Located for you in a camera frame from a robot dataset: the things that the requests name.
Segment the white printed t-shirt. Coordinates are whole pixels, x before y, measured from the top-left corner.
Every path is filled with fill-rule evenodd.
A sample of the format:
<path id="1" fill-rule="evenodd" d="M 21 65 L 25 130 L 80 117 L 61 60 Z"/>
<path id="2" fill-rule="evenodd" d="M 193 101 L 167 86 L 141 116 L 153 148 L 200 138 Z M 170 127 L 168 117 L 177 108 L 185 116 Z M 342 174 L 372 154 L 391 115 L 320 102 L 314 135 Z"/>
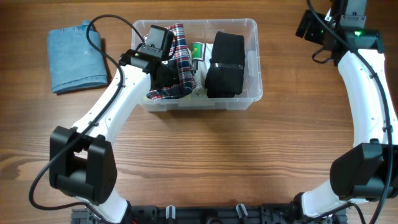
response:
<path id="1" fill-rule="evenodd" d="M 193 97 L 206 98 L 207 89 L 205 88 L 205 81 L 208 70 L 210 68 L 211 53 L 213 44 L 192 42 L 191 60 L 193 65 L 193 77 L 196 87 L 192 90 Z"/>

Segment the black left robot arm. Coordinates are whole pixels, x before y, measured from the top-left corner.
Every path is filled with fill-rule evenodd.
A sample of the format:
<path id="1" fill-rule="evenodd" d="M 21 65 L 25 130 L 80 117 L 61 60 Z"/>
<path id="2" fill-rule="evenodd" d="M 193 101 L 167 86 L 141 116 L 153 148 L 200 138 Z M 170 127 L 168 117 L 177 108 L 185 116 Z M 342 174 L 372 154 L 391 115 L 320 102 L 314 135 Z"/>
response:
<path id="1" fill-rule="evenodd" d="M 138 102 L 172 77 L 165 61 L 176 47 L 171 30 L 152 25 L 138 49 L 121 55 L 113 81 L 90 111 L 71 128 L 56 127 L 50 137 L 51 187 L 77 198 L 103 223 L 122 223 L 129 208 L 114 189 L 113 144 Z"/>

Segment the blue denim garment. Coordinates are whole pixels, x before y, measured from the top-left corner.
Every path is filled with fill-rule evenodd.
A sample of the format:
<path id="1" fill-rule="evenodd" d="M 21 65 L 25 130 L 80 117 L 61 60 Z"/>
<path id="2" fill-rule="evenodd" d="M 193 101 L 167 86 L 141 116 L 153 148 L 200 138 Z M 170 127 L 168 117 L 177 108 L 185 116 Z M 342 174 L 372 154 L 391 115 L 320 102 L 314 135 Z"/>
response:
<path id="1" fill-rule="evenodd" d="M 47 52 L 51 91 L 56 94 L 96 88 L 108 84 L 103 56 L 90 42 L 101 48 L 100 35 L 90 21 L 78 26 L 51 30 Z"/>

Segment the red plaid shirt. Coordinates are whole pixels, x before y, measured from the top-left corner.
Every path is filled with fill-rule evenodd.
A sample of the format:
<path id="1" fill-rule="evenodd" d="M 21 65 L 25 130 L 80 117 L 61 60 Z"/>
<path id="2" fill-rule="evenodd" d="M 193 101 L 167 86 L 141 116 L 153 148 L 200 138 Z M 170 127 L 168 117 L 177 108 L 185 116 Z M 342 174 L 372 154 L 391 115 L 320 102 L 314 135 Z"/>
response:
<path id="1" fill-rule="evenodd" d="M 176 23 L 168 26 L 167 29 L 174 33 L 177 41 L 173 41 L 177 45 L 176 52 L 171 60 L 177 63 L 177 71 L 179 81 L 177 84 L 165 86 L 160 90 L 151 89 L 146 97 L 151 100 L 164 100 L 164 99 L 179 99 L 192 93 L 193 89 L 197 86 L 193 77 L 193 66 L 190 51 L 187 47 L 185 38 L 184 27 L 182 23 Z"/>

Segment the black garment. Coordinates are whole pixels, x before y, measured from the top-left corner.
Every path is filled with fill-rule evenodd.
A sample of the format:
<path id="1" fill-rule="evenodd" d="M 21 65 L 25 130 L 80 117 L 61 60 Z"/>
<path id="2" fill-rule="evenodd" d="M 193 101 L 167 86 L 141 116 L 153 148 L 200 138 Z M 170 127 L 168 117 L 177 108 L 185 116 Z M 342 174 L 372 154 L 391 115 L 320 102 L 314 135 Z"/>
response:
<path id="1" fill-rule="evenodd" d="M 217 32 L 211 50 L 205 88 L 209 98 L 233 98 L 243 92 L 244 37 Z"/>

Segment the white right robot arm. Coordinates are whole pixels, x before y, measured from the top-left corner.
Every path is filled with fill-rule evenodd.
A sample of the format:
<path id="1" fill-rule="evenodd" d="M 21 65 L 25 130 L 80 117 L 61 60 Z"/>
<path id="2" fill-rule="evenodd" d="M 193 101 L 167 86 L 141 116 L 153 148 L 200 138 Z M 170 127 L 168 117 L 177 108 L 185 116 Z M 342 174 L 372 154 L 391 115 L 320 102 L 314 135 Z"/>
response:
<path id="1" fill-rule="evenodd" d="M 329 51 L 348 94 L 354 137 L 351 150 L 331 165 L 326 182 L 297 195 L 300 217 L 314 222 L 348 207 L 376 202 L 377 220 L 397 196 L 397 116 L 385 74 L 385 46 L 366 29 L 366 1 L 333 1 L 327 14 L 305 11 L 296 35 Z"/>

